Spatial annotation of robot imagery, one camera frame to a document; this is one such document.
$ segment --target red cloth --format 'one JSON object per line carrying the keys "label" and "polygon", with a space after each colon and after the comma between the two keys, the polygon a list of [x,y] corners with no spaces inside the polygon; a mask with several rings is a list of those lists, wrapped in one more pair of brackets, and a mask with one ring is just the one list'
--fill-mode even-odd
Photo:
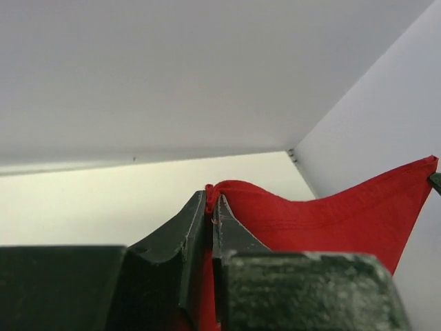
{"label": "red cloth", "polygon": [[[220,194],[234,216],[275,251],[362,252],[393,273],[430,193],[431,156],[374,177],[334,196],[288,201],[244,181],[207,185],[207,212]],[[211,252],[205,257],[200,330],[219,330],[214,314]]]}

